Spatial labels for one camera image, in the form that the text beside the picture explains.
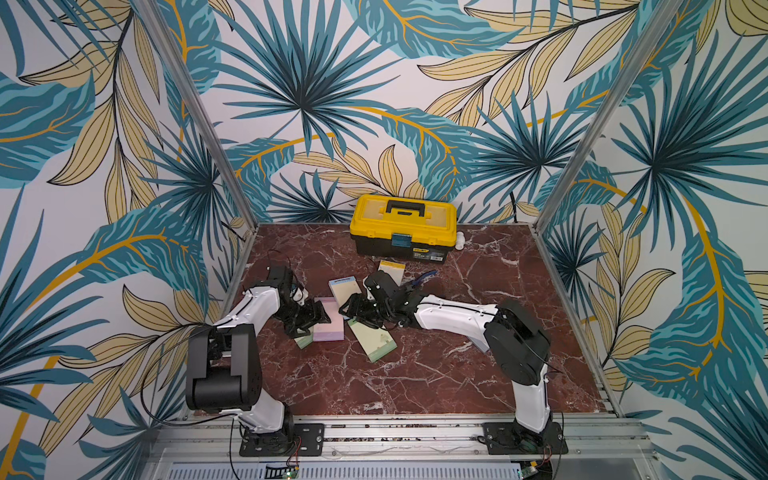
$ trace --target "toolbox label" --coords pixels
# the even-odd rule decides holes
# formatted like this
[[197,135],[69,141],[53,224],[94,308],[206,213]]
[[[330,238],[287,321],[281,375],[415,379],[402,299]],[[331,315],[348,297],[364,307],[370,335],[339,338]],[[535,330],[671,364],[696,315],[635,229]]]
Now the toolbox label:
[[442,262],[445,259],[445,252],[440,250],[427,250],[424,248],[413,249],[413,258],[417,260],[431,260],[433,262]]

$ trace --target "wallpaper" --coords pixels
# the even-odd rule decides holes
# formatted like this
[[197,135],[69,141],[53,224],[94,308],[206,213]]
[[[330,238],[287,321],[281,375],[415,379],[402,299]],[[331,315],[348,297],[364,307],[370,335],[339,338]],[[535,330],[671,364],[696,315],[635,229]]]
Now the wallpaper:
[[768,478],[766,12],[684,2],[545,237],[673,480]]
[[190,71],[259,221],[348,222],[363,194],[532,221],[657,3],[230,0]]
[[[218,37],[170,1],[177,37]],[[139,394],[177,414],[248,232],[130,2],[0,20],[0,478],[135,478],[159,428]]]

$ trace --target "marble table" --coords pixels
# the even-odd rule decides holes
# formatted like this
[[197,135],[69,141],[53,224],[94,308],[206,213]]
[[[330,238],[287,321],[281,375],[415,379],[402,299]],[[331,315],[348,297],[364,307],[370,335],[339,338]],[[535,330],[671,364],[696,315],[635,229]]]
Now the marble table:
[[[552,338],[549,402],[556,412],[600,412],[603,403],[584,361],[528,225],[461,226],[463,251],[444,265],[407,262],[404,280],[438,270],[423,290],[451,300],[500,303],[515,298],[542,321]],[[299,280],[314,296],[331,296],[328,281],[362,280],[379,258],[356,253],[346,225],[268,224],[259,227],[247,288],[266,277],[269,265],[290,258]],[[345,339],[315,342],[299,350],[271,319],[257,339],[264,387],[291,405],[295,415],[503,413],[513,412],[509,380],[466,337],[454,333],[396,329],[398,348],[371,363],[348,326]]]

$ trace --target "yellow toolbox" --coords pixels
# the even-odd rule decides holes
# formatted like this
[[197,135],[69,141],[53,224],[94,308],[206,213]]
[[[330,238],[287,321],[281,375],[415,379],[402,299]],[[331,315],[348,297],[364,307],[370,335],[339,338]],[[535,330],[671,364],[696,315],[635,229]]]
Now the yellow toolbox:
[[349,232],[361,255],[444,263],[456,245],[456,207],[363,195],[357,200]]

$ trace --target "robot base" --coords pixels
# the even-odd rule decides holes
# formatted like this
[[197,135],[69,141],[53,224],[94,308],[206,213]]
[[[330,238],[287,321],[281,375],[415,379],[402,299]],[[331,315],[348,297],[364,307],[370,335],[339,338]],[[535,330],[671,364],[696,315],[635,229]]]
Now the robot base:
[[297,423],[293,426],[293,439],[282,431],[272,433],[250,433],[246,431],[240,444],[241,457],[282,457],[294,455],[300,446],[299,455],[319,457],[323,453],[322,423]]
[[560,455],[568,453],[563,429],[550,417],[541,433],[515,422],[482,424],[489,455]]

